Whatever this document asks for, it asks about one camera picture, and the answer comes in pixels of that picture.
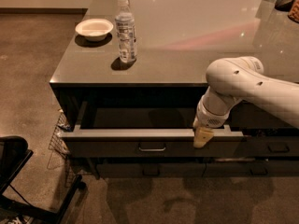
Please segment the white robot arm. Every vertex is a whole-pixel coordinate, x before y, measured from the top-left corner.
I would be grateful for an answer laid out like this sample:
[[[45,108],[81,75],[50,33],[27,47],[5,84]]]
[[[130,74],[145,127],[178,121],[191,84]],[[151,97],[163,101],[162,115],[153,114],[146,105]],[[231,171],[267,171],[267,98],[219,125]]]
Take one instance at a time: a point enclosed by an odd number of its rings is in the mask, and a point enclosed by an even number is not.
[[[259,59],[218,59],[208,66],[206,81],[208,88],[197,105],[193,122],[194,147],[204,147],[241,101],[299,128],[299,85],[266,77]]]

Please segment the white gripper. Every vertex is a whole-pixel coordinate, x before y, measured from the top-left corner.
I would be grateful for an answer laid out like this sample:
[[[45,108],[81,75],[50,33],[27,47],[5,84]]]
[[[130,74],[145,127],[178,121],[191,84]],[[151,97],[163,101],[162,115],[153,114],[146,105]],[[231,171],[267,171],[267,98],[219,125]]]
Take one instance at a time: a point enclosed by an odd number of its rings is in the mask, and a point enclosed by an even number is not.
[[[204,147],[214,136],[211,129],[219,128],[228,119],[230,108],[218,96],[212,98],[204,95],[201,97],[193,122],[193,146]]]

